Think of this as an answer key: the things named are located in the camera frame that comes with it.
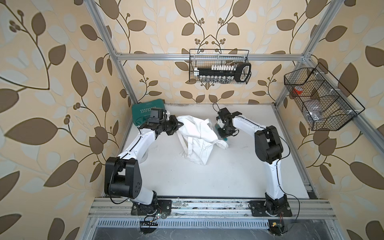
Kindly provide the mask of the white printed tote pouch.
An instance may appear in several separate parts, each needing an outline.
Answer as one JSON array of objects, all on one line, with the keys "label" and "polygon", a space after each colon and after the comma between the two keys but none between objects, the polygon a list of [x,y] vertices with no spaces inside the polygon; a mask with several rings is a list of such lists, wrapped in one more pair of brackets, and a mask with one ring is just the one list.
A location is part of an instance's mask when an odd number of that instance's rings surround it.
[{"label": "white printed tote pouch", "polygon": [[181,156],[186,160],[205,166],[215,146],[224,150],[229,147],[224,140],[218,138],[209,119],[178,116],[177,120],[183,123],[177,135],[183,149]]}]

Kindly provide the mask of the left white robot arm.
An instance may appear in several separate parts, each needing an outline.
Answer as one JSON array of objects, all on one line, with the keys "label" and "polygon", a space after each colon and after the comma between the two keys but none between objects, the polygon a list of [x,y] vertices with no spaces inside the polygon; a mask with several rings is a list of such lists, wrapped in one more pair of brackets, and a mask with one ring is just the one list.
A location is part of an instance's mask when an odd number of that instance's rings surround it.
[{"label": "left white robot arm", "polygon": [[143,186],[139,163],[157,137],[165,132],[171,136],[184,124],[171,115],[162,120],[148,120],[139,127],[139,134],[117,157],[109,157],[105,168],[105,194],[125,197],[144,206],[156,205],[156,192]]}]

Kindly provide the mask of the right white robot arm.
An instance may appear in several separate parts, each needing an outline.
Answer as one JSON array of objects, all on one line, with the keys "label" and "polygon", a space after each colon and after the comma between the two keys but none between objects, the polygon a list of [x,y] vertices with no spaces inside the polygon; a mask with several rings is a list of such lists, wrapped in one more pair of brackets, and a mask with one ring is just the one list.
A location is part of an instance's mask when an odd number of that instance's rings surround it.
[{"label": "right white robot arm", "polygon": [[255,153],[264,162],[267,177],[266,199],[277,201],[284,197],[284,192],[278,180],[280,162],[284,151],[278,130],[274,126],[257,124],[240,112],[231,113],[227,108],[219,109],[217,116],[217,131],[221,138],[234,137],[238,131],[243,131],[253,137]]}]

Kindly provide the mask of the green plastic tool case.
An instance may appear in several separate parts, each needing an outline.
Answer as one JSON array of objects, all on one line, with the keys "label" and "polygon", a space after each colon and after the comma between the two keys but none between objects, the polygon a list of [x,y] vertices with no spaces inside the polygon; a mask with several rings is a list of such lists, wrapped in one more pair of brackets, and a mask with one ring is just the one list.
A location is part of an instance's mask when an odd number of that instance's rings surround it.
[{"label": "green plastic tool case", "polygon": [[164,101],[161,99],[157,99],[150,102],[133,105],[132,114],[134,125],[137,127],[142,125],[150,117],[152,108],[165,109]]}]

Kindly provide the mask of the black socket bit holder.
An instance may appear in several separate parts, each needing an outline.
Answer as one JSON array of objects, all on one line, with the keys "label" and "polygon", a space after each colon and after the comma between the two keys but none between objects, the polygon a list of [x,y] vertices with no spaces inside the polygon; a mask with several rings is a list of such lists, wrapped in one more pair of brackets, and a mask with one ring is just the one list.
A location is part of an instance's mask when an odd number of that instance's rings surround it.
[{"label": "black socket bit holder", "polygon": [[247,84],[252,76],[252,65],[234,63],[233,65],[212,65],[210,68],[194,68],[192,76],[204,83]]}]

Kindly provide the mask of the red item in basket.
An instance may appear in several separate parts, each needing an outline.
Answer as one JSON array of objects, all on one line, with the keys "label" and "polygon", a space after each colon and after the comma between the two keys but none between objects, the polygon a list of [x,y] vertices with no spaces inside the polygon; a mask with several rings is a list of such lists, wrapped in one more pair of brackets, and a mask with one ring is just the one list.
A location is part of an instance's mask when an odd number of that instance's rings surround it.
[{"label": "red item in basket", "polygon": [[295,86],[293,88],[293,92],[296,94],[296,95],[301,95],[303,93],[304,89],[301,87],[301,86]]}]

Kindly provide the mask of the clear plastic bag in basket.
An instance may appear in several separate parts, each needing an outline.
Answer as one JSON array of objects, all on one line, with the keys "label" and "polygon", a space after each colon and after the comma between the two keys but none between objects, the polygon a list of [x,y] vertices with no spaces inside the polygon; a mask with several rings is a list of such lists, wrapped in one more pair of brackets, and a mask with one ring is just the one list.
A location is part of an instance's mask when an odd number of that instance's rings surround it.
[{"label": "clear plastic bag in basket", "polygon": [[319,100],[305,101],[304,107],[310,120],[319,121],[326,118]]}]

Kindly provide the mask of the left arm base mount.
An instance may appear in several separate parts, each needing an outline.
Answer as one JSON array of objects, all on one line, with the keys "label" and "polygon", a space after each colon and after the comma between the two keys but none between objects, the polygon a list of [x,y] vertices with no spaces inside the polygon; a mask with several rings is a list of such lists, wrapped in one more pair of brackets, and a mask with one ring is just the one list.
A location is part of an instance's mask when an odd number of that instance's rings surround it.
[{"label": "left arm base mount", "polygon": [[132,216],[159,216],[160,218],[167,218],[172,211],[171,200],[157,200],[155,199],[150,205],[144,205],[133,202],[131,210]]}]

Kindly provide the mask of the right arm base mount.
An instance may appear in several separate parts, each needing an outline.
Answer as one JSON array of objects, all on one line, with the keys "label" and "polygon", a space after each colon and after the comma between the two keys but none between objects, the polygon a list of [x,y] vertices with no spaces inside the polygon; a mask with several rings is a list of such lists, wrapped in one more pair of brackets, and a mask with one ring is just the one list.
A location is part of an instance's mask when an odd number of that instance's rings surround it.
[{"label": "right arm base mount", "polygon": [[249,208],[253,217],[292,217],[293,213],[285,199],[276,201],[249,201]]}]

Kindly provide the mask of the aluminium front rail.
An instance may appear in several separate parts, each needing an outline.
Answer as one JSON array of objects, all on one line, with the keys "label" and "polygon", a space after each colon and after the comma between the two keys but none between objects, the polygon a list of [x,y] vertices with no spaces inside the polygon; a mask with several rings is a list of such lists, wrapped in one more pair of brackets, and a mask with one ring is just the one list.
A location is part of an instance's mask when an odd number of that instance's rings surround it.
[{"label": "aluminium front rail", "polygon": [[[118,199],[96,198],[88,216],[99,218],[133,218],[138,204],[131,201],[117,204]],[[269,215],[262,208],[264,199],[194,199],[158,198],[160,214],[171,219],[283,219],[335,220],[336,214],[327,200],[289,199],[282,214]]]}]

